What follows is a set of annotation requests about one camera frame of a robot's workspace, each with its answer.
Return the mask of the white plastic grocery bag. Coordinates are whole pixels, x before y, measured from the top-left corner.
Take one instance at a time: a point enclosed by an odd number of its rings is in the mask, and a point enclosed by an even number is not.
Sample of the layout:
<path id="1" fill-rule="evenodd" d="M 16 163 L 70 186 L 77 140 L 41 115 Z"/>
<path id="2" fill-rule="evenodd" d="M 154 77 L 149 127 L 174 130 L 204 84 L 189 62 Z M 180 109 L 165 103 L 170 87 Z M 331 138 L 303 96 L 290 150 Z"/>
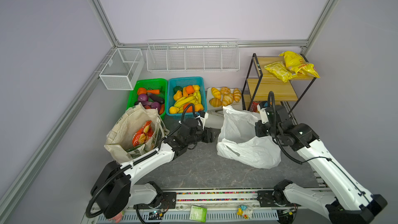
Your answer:
<path id="1" fill-rule="evenodd" d="M 224 121 L 217 141 L 217 155 L 257 169 L 271 169 L 281 162 L 280 148 L 271 137 L 257 137 L 260 114 L 223 108 Z"/>

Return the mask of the red snack bag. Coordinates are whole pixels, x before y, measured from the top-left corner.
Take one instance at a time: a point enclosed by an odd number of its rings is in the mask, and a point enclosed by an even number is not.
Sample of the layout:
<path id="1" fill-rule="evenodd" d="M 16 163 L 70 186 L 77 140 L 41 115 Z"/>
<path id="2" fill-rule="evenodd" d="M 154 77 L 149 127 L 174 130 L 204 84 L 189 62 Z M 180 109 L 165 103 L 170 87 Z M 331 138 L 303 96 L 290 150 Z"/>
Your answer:
<path id="1" fill-rule="evenodd" d="M 152 121 L 147 121 L 134 135 L 132 139 L 133 147 L 138 147 L 145 144 L 154 134 L 154 130 L 151 127 Z"/>

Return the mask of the cream canvas tote bag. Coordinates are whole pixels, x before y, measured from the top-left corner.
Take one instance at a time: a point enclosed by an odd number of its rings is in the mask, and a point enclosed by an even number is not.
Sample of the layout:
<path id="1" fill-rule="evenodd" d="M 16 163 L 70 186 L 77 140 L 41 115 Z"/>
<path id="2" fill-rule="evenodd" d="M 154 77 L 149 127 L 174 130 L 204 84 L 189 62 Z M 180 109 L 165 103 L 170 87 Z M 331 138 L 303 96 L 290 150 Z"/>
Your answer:
<path id="1" fill-rule="evenodd" d="M 148 121 L 148 134 L 152 136 L 134 146 L 135 135 Z M 157 110 L 147 110 L 138 104 L 127 109 L 117 121 L 108 133 L 104 147 L 118 163 L 129 162 L 155 149 L 169 133 Z"/>

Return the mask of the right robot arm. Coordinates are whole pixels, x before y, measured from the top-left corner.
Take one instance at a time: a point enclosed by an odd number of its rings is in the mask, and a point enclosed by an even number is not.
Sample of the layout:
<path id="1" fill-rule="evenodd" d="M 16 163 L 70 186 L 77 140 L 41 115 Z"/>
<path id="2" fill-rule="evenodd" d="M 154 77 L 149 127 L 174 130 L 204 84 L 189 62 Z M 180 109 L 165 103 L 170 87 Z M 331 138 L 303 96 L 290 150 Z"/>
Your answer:
<path id="1" fill-rule="evenodd" d="M 382 195 L 372 194 L 343 168 L 310 126 L 294 124 L 286 108 L 276 104 L 274 92 L 268 94 L 267 107 L 258 110 L 256 136 L 270 137 L 291 161 L 311 165 L 330 188 L 315 192 L 284 179 L 273 190 L 276 205 L 300 205 L 333 224 L 369 224 L 388 205 Z"/>

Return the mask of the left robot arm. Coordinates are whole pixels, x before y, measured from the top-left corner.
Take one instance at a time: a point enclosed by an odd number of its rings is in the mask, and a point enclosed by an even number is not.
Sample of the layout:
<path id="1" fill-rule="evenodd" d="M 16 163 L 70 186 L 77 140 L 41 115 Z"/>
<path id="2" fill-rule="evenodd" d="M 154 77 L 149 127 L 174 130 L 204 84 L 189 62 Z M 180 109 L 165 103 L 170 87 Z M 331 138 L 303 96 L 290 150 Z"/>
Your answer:
<path id="1" fill-rule="evenodd" d="M 153 181 L 144 185 L 137 182 L 187 150 L 195 149 L 199 142 L 211 143 L 212 134 L 205 125 L 209 116 L 209 113 L 199 111 L 193 112 L 193 118 L 181 117 L 179 126 L 160 140 L 154 150 L 129 162 L 119 164 L 112 161 L 107 164 L 90 192 L 85 216 L 104 215 L 111 219 L 130 205 L 160 208 L 167 200 L 164 191 Z"/>

